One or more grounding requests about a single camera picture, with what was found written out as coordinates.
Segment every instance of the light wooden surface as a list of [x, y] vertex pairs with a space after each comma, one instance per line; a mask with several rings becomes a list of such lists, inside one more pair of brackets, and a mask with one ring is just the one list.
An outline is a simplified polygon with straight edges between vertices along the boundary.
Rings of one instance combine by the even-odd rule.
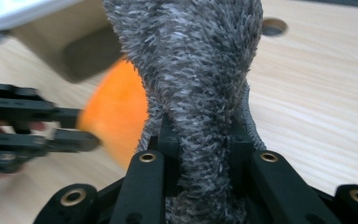
[[[358, 184], [358, 8], [263, 3], [265, 17], [286, 21], [288, 31], [262, 37], [248, 76], [261, 137], [317, 189]], [[37, 88], [59, 106], [82, 107], [102, 77], [70, 84], [16, 39], [0, 45], [0, 83]], [[31, 161], [0, 180], [0, 223], [32, 223], [58, 189], [101, 189], [123, 175], [101, 149]]]

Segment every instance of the black mechanical part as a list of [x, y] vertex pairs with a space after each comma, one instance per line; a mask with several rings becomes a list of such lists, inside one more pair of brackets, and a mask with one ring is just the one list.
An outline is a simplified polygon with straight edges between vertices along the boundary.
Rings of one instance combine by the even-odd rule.
[[149, 146], [158, 139], [157, 150], [164, 155], [166, 170], [165, 170], [165, 195], [167, 197], [174, 197], [180, 191], [177, 186], [180, 178], [180, 145], [179, 139], [172, 130], [172, 125], [167, 115], [164, 115], [161, 122], [159, 136], [151, 138]]
[[99, 216], [98, 192], [90, 185], [74, 184], [58, 191], [34, 224], [91, 224]]
[[0, 84], [0, 120], [16, 132], [0, 133], [0, 173], [14, 173], [28, 160], [48, 152], [78, 152], [96, 148], [100, 141], [91, 133], [56, 130], [53, 139], [30, 135], [29, 122], [58, 122], [75, 129], [80, 110], [58, 108], [32, 88]]
[[[165, 197], [180, 191], [176, 185], [181, 172], [175, 163], [167, 163], [169, 156], [179, 161], [180, 148], [166, 118], [163, 123], [160, 130], [163, 137], [151, 137], [147, 151], [132, 157], [126, 176], [98, 193], [99, 217], [90, 223], [164, 222]], [[239, 125], [234, 121], [230, 130], [228, 143], [231, 153], [236, 155], [229, 159], [230, 169], [235, 171], [231, 171], [230, 178], [235, 196], [245, 199], [248, 223], [358, 223], [358, 186], [341, 186], [335, 197], [312, 189], [283, 156], [272, 151], [255, 151], [247, 132]], [[172, 164], [170, 172], [176, 178], [170, 183], [167, 173]], [[57, 211], [61, 209], [59, 204], [55, 207]]]
[[155, 150], [136, 153], [109, 223], [164, 223], [164, 195], [164, 156]]
[[273, 223], [340, 223], [280, 154], [256, 151], [250, 173]]

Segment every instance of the wood grain surface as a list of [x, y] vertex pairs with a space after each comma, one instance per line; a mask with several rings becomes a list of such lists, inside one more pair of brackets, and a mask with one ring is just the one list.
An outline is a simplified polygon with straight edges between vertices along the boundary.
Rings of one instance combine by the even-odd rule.
[[[248, 76], [262, 139], [317, 189], [333, 194], [338, 185], [358, 184], [358, 7], [286, 0], [263, 6], [265, 18], [288, 29], [262, 37]], [[102, 77], [71, 84], [17, 39], [0, 45], [0, 83], [37, 88], [58, 106], [81, 108]], [[102, 189], [124, 174], [101, 148], [33, 160], [0, 180], [0, 223], [32, 223], [57, 190], [74, 183]]]

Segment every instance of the white object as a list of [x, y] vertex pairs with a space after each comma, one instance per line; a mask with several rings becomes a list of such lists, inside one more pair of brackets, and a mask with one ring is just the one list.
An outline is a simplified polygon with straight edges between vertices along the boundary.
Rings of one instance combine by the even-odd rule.
[[0, 0], [0, 31], [34, 21], [82, 0]]

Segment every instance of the gray fuzzy fabric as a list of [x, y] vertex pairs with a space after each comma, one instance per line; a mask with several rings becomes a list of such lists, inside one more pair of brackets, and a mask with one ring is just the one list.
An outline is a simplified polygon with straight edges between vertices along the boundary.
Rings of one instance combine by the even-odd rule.
[[123, 52], [142, 77], [149, 119], [145, 150], [167, 113], [182, 147], [183, 187], [168, 223], [243, 223], [231, 194], [228, 127], [237, 116], [265, 146], [250, 115], [246, 74], [261, 35], [259, 0], [104, 0]]

